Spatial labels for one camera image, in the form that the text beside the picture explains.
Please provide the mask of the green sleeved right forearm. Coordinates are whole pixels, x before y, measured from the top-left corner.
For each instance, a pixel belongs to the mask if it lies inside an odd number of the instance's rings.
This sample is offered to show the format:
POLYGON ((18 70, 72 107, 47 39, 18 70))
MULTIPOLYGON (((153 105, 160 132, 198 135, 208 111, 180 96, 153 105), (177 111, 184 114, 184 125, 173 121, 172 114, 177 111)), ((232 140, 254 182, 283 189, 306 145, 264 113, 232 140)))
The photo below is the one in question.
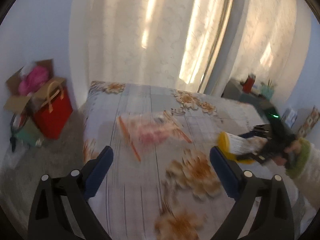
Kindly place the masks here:
POLYGON ((299 138, 300 152, 295 164, 286 169, 297 189, 316 210, 319 209, 319 149, 304 138, 299 138))

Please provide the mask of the right hand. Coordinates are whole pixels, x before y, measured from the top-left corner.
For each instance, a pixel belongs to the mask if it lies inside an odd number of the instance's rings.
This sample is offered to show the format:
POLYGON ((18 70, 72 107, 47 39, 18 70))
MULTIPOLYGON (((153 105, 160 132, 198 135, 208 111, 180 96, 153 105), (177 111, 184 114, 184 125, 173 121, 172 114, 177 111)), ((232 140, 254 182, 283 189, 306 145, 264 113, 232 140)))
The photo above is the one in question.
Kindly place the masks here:
MULTIPOLYGON (((298 157, 302 149, 302 145, 298 140, 295 140, 291 145, 284 149, 284 153, 287 155, 294 155, 294 159, 298 157)), ((285 166, 289 161, 289 158, 283 158, 282 156, 275 156, 273 159, 274 163, 278 166, 285 166)))

